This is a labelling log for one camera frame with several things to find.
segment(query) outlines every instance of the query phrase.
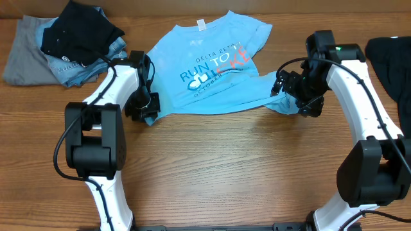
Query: black cloth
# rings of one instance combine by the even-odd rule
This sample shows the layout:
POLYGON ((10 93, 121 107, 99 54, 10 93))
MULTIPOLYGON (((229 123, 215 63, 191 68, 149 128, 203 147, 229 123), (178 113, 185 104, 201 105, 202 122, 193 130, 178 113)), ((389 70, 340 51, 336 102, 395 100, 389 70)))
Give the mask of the black cloth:
POLYGON ((124 32, 91 6, 69 1, 50 28, 44 29, 41 50, 65 61, 90 65, 107 55, 124 32))
POLYGON ((411 37, 371 39, 365 55, 388 95, 398 103, 401 129, 411 138, 411 37))

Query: wall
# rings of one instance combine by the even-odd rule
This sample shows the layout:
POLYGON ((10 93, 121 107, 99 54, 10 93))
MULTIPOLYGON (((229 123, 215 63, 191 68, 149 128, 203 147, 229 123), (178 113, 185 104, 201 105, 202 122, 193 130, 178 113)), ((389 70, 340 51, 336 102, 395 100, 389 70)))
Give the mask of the wall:
MULTIPOLYGON (((236 13, 407 12, 409 0, 76 0, 108 16, 221 15, 236 13)), ((0 18, 56 17, 68 0, 0 0, 0 18)))

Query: wooden surface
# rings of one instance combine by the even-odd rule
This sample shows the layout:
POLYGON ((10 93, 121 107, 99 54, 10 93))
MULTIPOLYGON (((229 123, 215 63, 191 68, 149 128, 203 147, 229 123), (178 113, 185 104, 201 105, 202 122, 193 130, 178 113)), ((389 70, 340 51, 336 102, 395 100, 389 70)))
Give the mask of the wooden surface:
MULTIPOLYGON (((254 15, 274 25, 254 58, 261 74, 306 56, 315 30, 331 29, 337 43, 365 47, 374 37, 411 34, 411 13, 254 15)), ((216 17, 205 17, 208 22, 216 17)), ((116 17, 128 51, 149 51, 175 24, 197 17, 116 17)), ((6 65, 15 20, 0 20, 0 73, 6 65)), ((288 70, 300 71, 298 65, 288 70)), ((397 108, 369 66, 372 82, 398 124, 397 108)), ((64 107, 82 101, 98 83, 81 88, 11 87, 0 82, 0 230, 75 230, 96 227, 88 188, 60 178, 52 155, 64 128, 64 107)), ((127 163, 125 194, 138 225, 169 227, 269 225, 302 221, 334 195, 336 172, 352 148, 348 124, 332 92, 318 118, 281 115, 266 108, 228 115, 170 115, 155 125, 123 118, 127 163)), ((64 150, 60 165, 66 167, 64 150)), ((381 211, 411 218, 410 197, 381 211)), ((364 230, 410 230, 373 215, 364 230)))
MULTIPOLYGON (((69 0, 0 0, 0 18, 57 17, 69 0), (2 10, 2 4, 9 5, 2 10)), ((238 13, 411 12, 409 0, 75 0, 100 6, 111 17, 238 13)))

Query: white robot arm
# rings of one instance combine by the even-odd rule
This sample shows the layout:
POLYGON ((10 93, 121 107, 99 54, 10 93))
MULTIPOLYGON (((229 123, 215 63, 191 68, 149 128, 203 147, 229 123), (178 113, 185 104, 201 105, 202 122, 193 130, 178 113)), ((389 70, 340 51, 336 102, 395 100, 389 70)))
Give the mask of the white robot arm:
MULTIPOLYGON (((307 50, 312 58, 339 61, 356 73, 368 87, 391 137, 407 155, 411 153, 411 142, 402 139, 401 130, 391 121, 378 98, 368 75, 365 57, 358 46, 336 46, 331 31, 317 31, 307 40, 307 50)), ((101 231, 339 231, 342 226, 362 210, 375 210, 394 200, 401 200, 410 187, 410 176, 401 163, 392 155, 387 136, 380 127, 368 95, 350 73, 337 65, 320 64, 307 60, 303 63, 302 75, 281 71, 272 93, 281 89, 296 97, 300 114, 320 115, 325 91, 331 89, 337 95, 342 110, 349 122, 354 148, 341 165, 337 174, 338 192, 322 208, 311 212, 304 223, 274 223, 269 227, 197 227, 166 228, 136 227, 132 211, 128 208, 121 182, 121 169, 125 163, 125 138, 121 111, 133 120, 156 116, 160 110, 158 94, 150 92, 147 79, 150 59, 144 54, 133 54, 129 59, 117 60, 114 68, 117 77, 106 93, 92 107, 77 128, 66 138, 67 164, 75 168, 79 177, 87 177, 101 186, 109 218, 103 206, 100 192, 88 182, 101 218, 101 231), (101 129, 99 139, 83 137, 81 130, 101 129), (389 159, 380 166, 381 158, 389 159)), ((66 107, 66 127, 85 105, 94 101, 113 78, 113 71, 95 93, 83 103, 70 103, 66 107)), ((352 220, 347 230, 357 219, 352 220)))

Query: wooden table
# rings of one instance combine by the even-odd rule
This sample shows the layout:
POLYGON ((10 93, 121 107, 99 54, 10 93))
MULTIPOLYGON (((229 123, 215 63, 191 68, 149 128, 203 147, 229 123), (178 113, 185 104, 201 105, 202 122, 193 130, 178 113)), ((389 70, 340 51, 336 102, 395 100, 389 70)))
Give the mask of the wooden table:
MULTIPOLYGON (((411 34, 411 13, 254 15, 274 25, 254 58, 261 74, 306 56, 305 39, 333 30, 337 43, 411 34)), ((217 17, 204 17, 206 22, 217 17)), ((127 50, 149 51, 175 24, 197 17, 118 17, 127 50)), ((15 35, 16 20, 0 20, 0 73, 15 35)), ((298 69, 298 65, 288 70, 298 69)), ((393 102, 369 63, 377 93, 398 125, 393 102)), ((75 230, 100 219, 88 188, 60 178, 52 155, 64 128, 64 107, 82 101, 101 83, 81 88, 11 87, 0 82, 0 230, 75 230)), ((269 225, 302 221, 334 195, 336 172, 353 143, 332 92, 318 118, 281 115, 266 108, 228 115, 170 115, 154 126, 123 118, 127 163, 123 184, 138 225, 169 227, 269 225)), ((60 165, 65 172, 64 151, 60 165)), ((411 217, 411 200, 381 211, 411 217)), ((373 215, 364 230, 410 230, 373 215)))

